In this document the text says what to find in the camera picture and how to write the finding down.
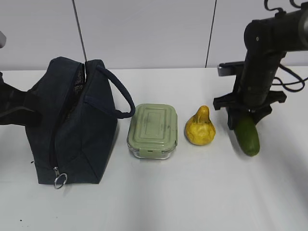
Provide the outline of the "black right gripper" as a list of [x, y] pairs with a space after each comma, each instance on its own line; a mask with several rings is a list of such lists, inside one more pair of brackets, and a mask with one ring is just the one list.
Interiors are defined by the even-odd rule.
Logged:
[[256, 125], [264, 117], [271, 114], [271, 109], [261, 109], [272, 103], [284, 103], [286, 94], [283, 91], [261, 91], [261, 92], [231, 92], [221, 97], [214, 98], [215, 110], [227, 108], [228, 127], [234, 130], [241, 118], [241, 110], [254, 110], [251, 113]]

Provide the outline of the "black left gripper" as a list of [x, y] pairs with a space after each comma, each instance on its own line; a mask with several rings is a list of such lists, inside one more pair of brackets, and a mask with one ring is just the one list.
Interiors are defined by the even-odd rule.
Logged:
[[27, 91], [24, 101], [26, 108], [26, 125], [37, 127], [41, 124], [43, 115], [40, 108], [40, 97], [34, 93]]

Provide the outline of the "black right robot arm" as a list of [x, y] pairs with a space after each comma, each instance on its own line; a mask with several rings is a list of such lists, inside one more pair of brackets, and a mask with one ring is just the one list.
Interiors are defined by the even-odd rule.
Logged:
[[288, 52], [308, 49], [308, 4], [290, 4], [297, 10], [287, 13], [281, 7], [272, 18], [253, 20], [244, 31], [247, 49], [243, 62], [221, 63], [218, 75], [236, 76], [231, 93], [214, 98], [215, 110], [226, 108], [228, 127], [234, 130], [244, 115], [254, 124], [272, 112], [271, 104], [284, 103], [282, 91], [271, 91], [277, 69]]

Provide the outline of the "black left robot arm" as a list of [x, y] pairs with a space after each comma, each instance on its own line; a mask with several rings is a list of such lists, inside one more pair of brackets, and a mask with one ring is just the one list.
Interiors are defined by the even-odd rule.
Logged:
[[30, 91], [21, 91], [8, 85], [0, 78], [0, 124], [39, 126], [39, 97]]

